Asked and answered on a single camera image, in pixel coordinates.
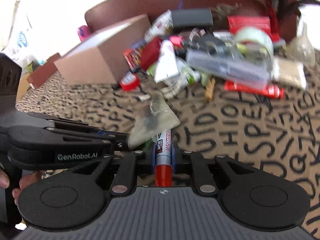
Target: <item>pink object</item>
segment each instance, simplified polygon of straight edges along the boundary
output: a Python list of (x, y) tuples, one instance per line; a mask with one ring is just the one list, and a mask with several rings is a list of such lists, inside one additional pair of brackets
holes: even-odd
[(78, 28), (78, 36), (80, 38), (80, 41), (83, 41), (84, 39), (88, 38), (91, 35), (90, 29), (87, 25), (82, 25)]

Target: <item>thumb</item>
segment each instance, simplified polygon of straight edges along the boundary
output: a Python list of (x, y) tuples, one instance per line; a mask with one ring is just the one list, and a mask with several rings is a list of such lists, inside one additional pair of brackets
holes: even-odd
[(0, 187), (8, 188), (10, 185), (9, 177), (4, 170), (0, 169)]

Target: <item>white squeeze tube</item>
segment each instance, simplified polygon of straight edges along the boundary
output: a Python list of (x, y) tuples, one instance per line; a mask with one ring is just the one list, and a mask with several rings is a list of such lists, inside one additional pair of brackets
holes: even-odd
[(176, 63), (176, 55), (174, 53), (171, 41), (165, 40), (161, 44), (160, 56), (157, 64), (155, 82), (159, 83), (168, 78), (179, 75)]

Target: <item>black circular cover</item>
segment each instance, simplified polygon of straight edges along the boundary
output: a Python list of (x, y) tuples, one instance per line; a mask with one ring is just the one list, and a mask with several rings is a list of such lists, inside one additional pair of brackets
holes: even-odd
[(239, 175), (225, 189), (222, 202), (242, 223), (271, 230), (302, 224), (310, 206), (299, 185), (264, 172)]
[(105, 206), (103, 190), (86, 175), (61, 173), (21, 192), (18, 209), (30, 225), (48, 230), (79, 227)]

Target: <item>crosshair symbol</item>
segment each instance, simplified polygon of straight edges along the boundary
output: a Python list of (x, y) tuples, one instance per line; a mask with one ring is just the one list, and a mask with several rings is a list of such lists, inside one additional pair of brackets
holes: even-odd
[(165, 194), (168, 194), (168, 193), (169, 193), (169, 191), (168, 191), (168, 190), (166, 190), (166, 189), (161, 189), (159, 192), (160, 192), (161, 194), (163, 194), (163, 195), (165, 195)]

